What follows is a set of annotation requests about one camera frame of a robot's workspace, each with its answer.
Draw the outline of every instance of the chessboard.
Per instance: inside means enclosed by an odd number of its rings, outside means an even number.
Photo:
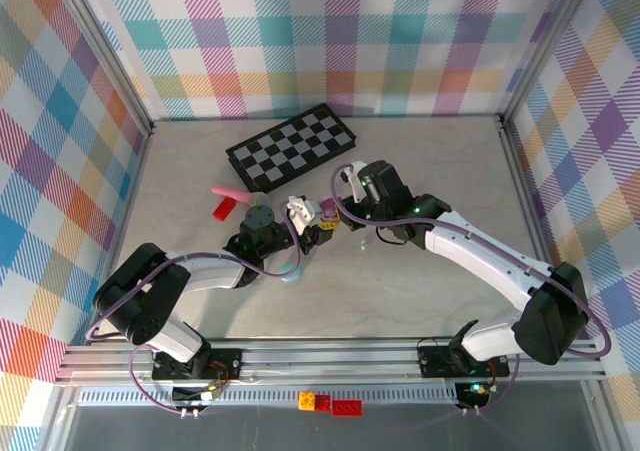
[[[356,137],[321,104],[227,149],[249,191],[268,193],[355,147]]]

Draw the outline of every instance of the plaid wallpaper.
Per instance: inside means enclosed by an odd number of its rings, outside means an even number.
[[[640,449],[640,0],[583,0],[516,125],[554,257],[612,330],[605,366]]]
[[[32,449],[88,319],[138,129],[61,0],[0,0],[0,449]]]
[[[493,114],[559,0],[89,1],[150,112],[189,119]]]

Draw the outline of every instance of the wire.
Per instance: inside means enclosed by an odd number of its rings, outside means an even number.
[[[491,376],[493,376],[493,380],[491,381],[491,384],[489,385],[489,387],[493,387],[496,385],[496,380],[498,379],[498,370],[496,369],[496,365],[493,364],[492,361],[487,361],[487,363],[491,368]]]
[[[164,404],[163,402],[157,400],[156,398],[154,398],[153,396],[151,396],[151,394],[149,392],[147,392],[146,389],[144,389],[142,387],[142,384],[140,384],[140,381],[138,380],[138,378],[136,377],[136,374],[133,371],[133,361],[134,358],[136,356],[136,354],[138,353],[138,351],[140,351],[140,349],[142,348],[148,348],[149,346],[147,346],[146,344],[141,344],[139,346],[136,346],[135,348],[133,348],[133,351],[131,351],[131,355],[129,356],[129,376],[131,376],[131,381],[133,381],[133,385],[138,389],[138,391],[140,391],[142,393],[142,395],[147,398],[149,401],[151,401],[151,403],[153,403],[154,405],[156,405],[157,407],[164,409],[165,411],[169,411],[170,413],[173,414],[177,414],[178,416],[182,416],[182,411],[178,411],[178,409],[176,409],[175,407],[172,406],[167,406],[166,404]],[[203,411],[203,412],[198,412],[198,416],[209,416],[212,414],[216,414],[216,411],[209,411],[207,412],[207,410]],[[187,416],[195,416],[193,414],[193,411],[186,411],[186,415]]]
[[[220,362],[220,361],[214,361],[209,366],[211,366],[212,368],[215,368],[216,372],[217,372],[217,366],[222,367],[222,369],[224,369],[224,373],[225,373],[224,384],[227,384],[229,382],[229,379],[231,378],[231,375],[229,374],[229,368],[227,368],[226,364],[224,364],[223,362]],[[222,384],[222,380],[220,379],[220,375],[219,374],[218,374],[218,381],[220,381],[220,383]]]
[[[404,246],[405,244],[407,244],[406,241],[389,241],[388,239],[383,238],[380,235],[380,228],[376,226],[376,236],[378,236],[378,239],[380,241],[382,241],[383,243],[386,244],[393,244],[394,246]]]
[[[591,358],[591,359],[601,358],[609,354],[609,352],[611,351],[611,336],[609,335],[607,328],[605,328],[604,324],[602,324],[602,321],[600,320],[600,318],[598,318],[598,316],[596,316],[595,313],[591,311],[589,306],[584,301],[582,301],[582,299],[580,299],[578,296],[573,294],[571,291],[569,291],[569,289],[567,289],[567,287],[565,287],[555,279],[551,278],[550,276],[545,276],[543,273],[541,273],[537,269],[530,267],[523,261],[519,260],[515,256],[512,256],[511,254],[504,251],[499,246],[493,244],[491,241],[483,238],[482,236],[469,233],[466,229],[461,228],[460,226],[456,226],[455,224],[447,223],[445,221],[440,221],[438,219],[408,218],[408,219],[398,219],[396,221],[368,221],[366,219],[359,218],[355,214],[349,212],[347,208],[344,207],[344,204],[342,203],[342,199],[336,192],[336,177],[338,176],[338,174],[340,174],[340,172],[343,169],[346,169],[346,168],[353,169],[353,166],[351,164],[347,164],[347,165],[343,165],[336,168],[333,174],[331,175],[330,184],[331,184],[331,196],[333,196],[333,200],[336,202],[337,208],[347,218],[351,219],[352,221],[358,224],[363,224],[365,226],[382,226],[385,228],[388,228],[391,226],[400,226],[404,224],[431,224],[433,226],[440,226],[442,228],[449,229],[451,231],[455,231],[456,233],[461,233],[463,235],[468,236],[469,239],[477,242],[480,246],[484,247],[485,249],[497,254],[498,256],[510,262],[511,264],[514,264],[515,266],[518,266],[519,268],[526,270],[531,276],[534,276],[535,278],[541,281],[544,281],[550,284],[551,286],[553,286],[554,288],[556,288],[558,291],[560,291],[562,294],[564,294],[565,296],[570,298],[574,303],[576,303],[576,305],[587,315],[587,317],[595,323],[596,327],[601,332],[602,337],[604,338],[603,348],[600,351],[596,351],[594,353],[586,353],[584,351],[578,351],[574,349],[568,349],[567,352],[575,356],[580,356],[582,358]]]
[[[142,281],[140,281],[133,289],[131,289],[128,293],[126,293],[118,301],[116,301],[111,307],[109,307],[109,309],[107,309],[104,313],[102,313],[102,315],[91,326],[89,326],[89,329],[87,329],[87,331],[85,333],[85,338],[87,338],[88,341],[102,341],[102,340],[107,339],[107,338],[113,338],[113,337],[116,337],[116,336],[122,336],[122,334],[119,333],[119,332],[99,334],[99,335],[95,334],[95,332],[98,330],[100,325],[106,319],[108,319],[113,313],[115,313],[122,305],[124,305],[124,303],[126,303],[133,296],[135,296],[137,293],[139,293],[144,286],[146,286],[151,281],[153,281],[156,278],[156,276],[158,276],[164,269],[168,268],[172,264],[180,263],[182,261],[187,261],[188,259],[215,258],[215,259],[222,259],[222,260],[225,260],[225,261],[232,261],[234,263],[238,263],[238,264],[244,266],[245,268],[248,268],[248,269],[250,269],[252,271],[255,271],[256,273],[263,274],[265,276],[270,276],[272,278],[286,278],[288,276],[293,275],[296,272],[296,270],[298,269],[298,267],[300,266],[300,259],[301,259],[301,253],[302,252],[301,252],[301,249],[300,249],[300,243],[298,241],[298,233],[296,232],[295,228],[293,227],[293,223],[289,219],[289,215],[287,213],[287,201],[283,202],[282,205],[280,206],[280,212],[282,213],[282,216],[284,217],[284,223],[286,224],[287,229],[289,230],[289,233],[291,233],[291,238],[293,239],[293,244],[294,244],[294,246],[296,248],[296,262],[295,262],[293,268],[291,268],[291,270],[287,271],[286,273],[281,273],[281,274],[270,273],[269,271],[265,271],[264,269],[260,269],[260,268],[258,268],[257,266],[254,266],[251,263],[248,263],[248,262],[246,262],[246,261],[244,261],[244,260],[242,260],[240,258],[237,258],[236,256],[229,256],[229,255],[220,254],[220,253],[198,252],[198,253],[189,253],[189,254],[184,254],[182,256],[177,256],[175,258],[168,259],[167,261],[163,262],[158,267],[156,267]]]

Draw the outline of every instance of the red block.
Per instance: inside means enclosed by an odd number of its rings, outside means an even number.
[[[322,413],[331,411],[331,396],[328,394],[316,394],[315,410]]]
[[[231,213],[231,210],[235,207],[236,200],[227,196],[222,200],[220,206],[218,206],[213,212],[213,217],[219,221],[224,221],[227,219],[227,216],[229,216],[229,213]]]
[[[331,406],[334,418],[358,418],[362,416],[362,401],[359,399],[334,399]]]

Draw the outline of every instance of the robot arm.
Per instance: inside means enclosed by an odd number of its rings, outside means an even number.
[[[331,239],[332,230],[319,225],[322,211],[317,203],[302,196],[289,198],[289,219],[298,235],[301,252],[308,254],[315,246]],[[258,273],[243,266],[241,259],[263,269],[272,254],[293,246],[288,227],[277,223],[268,206],[249,208],[238,234],[216,254],[234,260],[195,257],[166,267],[150,283],[148,289],[135,294],[108,318],[134,345],[146,344],[168,354],[183,374],[199,376],[209,363],[209,343],[193,328],[171,313],[184,292],[211,288],[241,288],[253,282]],[[152,243],[141,245],[100,287],[93,305],[104,314],[130,292],[143,278],[162,263],[179,257],[165,253]]]
[[[582,277],[575,267],[562,263],[553,268],[523,256],[473,227],[434,196],[414,197],[394,167],[385,161],[353,163],[343,173],[343,180],[353,191],[342,203],[351,215],[368,224],[378,222],[398,239],[454,261],[513,304],[517,312],[509,318],[471,321],[451,340],[451,358],[463,371],[495,356],[521,352],[541,363],[555,364],[584,330],[586,314],[573,300],[540,279],[550,277],[585,300]],[[332,237],[333,231],[319,223],[322,211],[315,202],[304,196],[290,198],[287,208],[304,254]],[[364,227],[343,212],[339,214],[352,231]],[[437,222],[416,222],[418,218]],[[405,222],[391,223],[398,220]],[[493,250],[481,245],[477,238],[493,244]],[[219,254],[263,268],[266,258],[293,244],[287,226],[275,222],[271,208],[259,205],[247,211],[239,233]],[[104,314],[170,258],[154,244],[140,246],[98,290],[94,307]],[[198,377],[210,362],[210,345],[187,324],[171,316],[178,298],[184,291],[240,288],[257,276],[256,271],[223,259],[196,258],[171,264],[156,276],[150,288],[126,301],[108,320],[134,345],[148,344],[163,351],[179,364],[184,375]]]
[[[435,226],[423,223],[382,226],[400,240],[411,241],[459,264],[513,304],[517,312],[512,316],[485,323],[471,321],[456,334],[449,347],[461,369],[469,370],[495,356],[521,352],[541,363],[555,364],[586,326],[587,316],[571,299],[531,274],[535,269],[538,276],[561,282],[584,300],[582,277],[575,267],[562,263],[553,268],[524,256],[478,230],[434,196],[414,197],[393,166],[385,161],[370,165],[353,163],[342,178],[352,188],[352,196],[343,200],[351,214],[381,223],[416,218],[437,220]],[[363,227],[344,213],[340,213],[340,218],[352,231]],[[488,250],[472,237],[488,241],[498,251]]]

